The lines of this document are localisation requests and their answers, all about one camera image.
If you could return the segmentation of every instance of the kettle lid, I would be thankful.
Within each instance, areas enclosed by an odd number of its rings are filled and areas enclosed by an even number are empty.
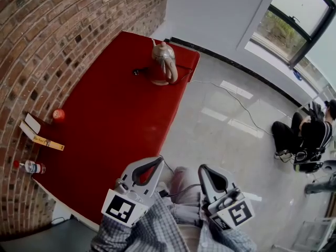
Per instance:
[[[158,57],[171,57],[174,56],[174,50],[171,46],[167,45],[166,42],[161,42],[160,44],[153,47],[153,54]]]

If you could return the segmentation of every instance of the brick wall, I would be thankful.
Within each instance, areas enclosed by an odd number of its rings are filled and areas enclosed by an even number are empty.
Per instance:
[[[90,64],[121,31],[151,35],[166,0],[0,0],[0,238],[51,221],[54,202],[13,161],[39,146],[18,127],[27,112],[50,121]]]

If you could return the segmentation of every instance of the window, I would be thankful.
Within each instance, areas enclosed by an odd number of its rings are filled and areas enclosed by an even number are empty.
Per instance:
[[[280,58],[290,69],[299,64],[298,71],[321,82],[318,70],[304,57],[335,13],[333,0],[272,0],[251,41]]]
[[[306,57],[299,61],[295,66],[295,70],[299,72],[318,92],[322,91],[324,87],[328,85],[328,81],[324,78],[321,72]]]

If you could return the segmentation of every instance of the black shirt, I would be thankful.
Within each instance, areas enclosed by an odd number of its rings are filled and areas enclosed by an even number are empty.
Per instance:
[[[301,127],[301,135],[303,137],[302,147],[304,149],[319,148],[323,141],[324,135],[326,133],[325,129],[326,129],[326,126],[324,125],[324,122],[320,120],[304,123]]]

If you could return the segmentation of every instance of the water bottle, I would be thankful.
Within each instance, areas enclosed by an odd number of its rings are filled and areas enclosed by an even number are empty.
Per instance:
[[[25,163],[20,163],[18,161],[14,161],[13,166],[15,168],[22,168],[25,169],[27,173],[30,174],[44,174],[46,172],[46,167],[43,163],[35,163],[33,161],[27,160]]]

